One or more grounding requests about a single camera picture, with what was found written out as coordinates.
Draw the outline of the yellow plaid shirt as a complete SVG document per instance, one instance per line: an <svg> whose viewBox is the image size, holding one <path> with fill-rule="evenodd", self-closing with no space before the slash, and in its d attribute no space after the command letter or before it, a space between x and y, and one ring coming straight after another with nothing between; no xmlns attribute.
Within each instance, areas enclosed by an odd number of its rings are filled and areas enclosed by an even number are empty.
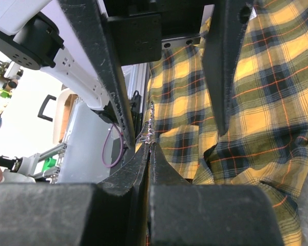
<svg viewBox="0 0 308 246"><path fill-rule="evenodd" d="M257 1L220 136L201 59L204 44L149 65L148 102L166 160L197 185L255 185L270 198L285 245L304 245L297 200L308 174L308 1Z"/></svg>

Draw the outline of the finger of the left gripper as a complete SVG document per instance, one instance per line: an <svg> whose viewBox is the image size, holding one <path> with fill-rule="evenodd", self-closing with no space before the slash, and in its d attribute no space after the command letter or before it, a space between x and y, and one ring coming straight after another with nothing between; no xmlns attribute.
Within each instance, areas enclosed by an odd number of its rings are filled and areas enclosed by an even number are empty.
<svg viewBox="0 0 308 246"><path fill-rule="evenodd" d="M229 126L234 75L254 1L214 1L202 67L220 136Z"/></svg>

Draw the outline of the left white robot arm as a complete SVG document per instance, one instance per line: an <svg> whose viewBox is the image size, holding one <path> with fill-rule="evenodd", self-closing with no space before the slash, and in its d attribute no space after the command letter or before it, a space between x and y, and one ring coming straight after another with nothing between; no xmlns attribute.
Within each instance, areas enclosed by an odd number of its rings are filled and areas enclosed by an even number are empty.
<svg viewBox="0 0 308 246"><path fill-rule="evenodd" d="M230 119L236 65L254 1L60 1L88 59L91 76L71 56L47 1L0 1L0 51L20 66L46 72L79 95L133 148L136 133L122 67L154 62L164 49L199 43L204 7L213 6L202 66L218 132Z"/></svg>

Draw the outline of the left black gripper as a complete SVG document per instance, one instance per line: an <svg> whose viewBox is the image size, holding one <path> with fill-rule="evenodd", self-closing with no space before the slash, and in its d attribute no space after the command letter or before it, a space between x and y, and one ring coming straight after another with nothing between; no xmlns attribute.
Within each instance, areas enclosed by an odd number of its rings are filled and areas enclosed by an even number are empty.
<svg viewBox="0 0 308 246"><path fill-rule="evenodd" d="M101 79L129 149L133 121L122 66L158 61L164 49L196 45L214 1L59 1Z"/></svg>

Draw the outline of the silver flower brooch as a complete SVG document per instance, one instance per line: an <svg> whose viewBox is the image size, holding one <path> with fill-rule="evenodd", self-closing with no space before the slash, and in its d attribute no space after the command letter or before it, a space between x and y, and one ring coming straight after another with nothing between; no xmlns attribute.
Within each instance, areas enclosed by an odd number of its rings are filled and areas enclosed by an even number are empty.
<svg viewBox="0 0 308 246"><path fill-rule="evenodd" d="M150 103L150 114L149 120L147 121L147 133L146 135L141 135L139 140L140 142L144 142L147 145L151 145L154 143L155 137L155 104L152 101Z"/></svg>

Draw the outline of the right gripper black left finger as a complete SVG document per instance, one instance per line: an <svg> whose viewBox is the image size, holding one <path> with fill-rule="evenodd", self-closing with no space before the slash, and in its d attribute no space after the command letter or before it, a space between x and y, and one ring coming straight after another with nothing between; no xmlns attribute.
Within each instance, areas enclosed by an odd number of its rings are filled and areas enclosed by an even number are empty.
<svg viewBox="0 0 308 246"><path fill-rule="evenodd" d="M145 245L149 146L93 183L0 184L0 245Z"/></svg>

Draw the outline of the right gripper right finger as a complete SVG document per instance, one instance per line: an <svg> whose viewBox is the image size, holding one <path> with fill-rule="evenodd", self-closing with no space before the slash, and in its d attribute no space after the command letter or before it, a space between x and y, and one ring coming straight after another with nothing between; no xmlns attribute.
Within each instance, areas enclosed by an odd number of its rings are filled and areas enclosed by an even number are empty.
<svg viewBox="0 0 308 246"><path fill-rule="evenodd" d="M268 196L251 185L195 185L151 147L151 245L283 245Z"/></svg>

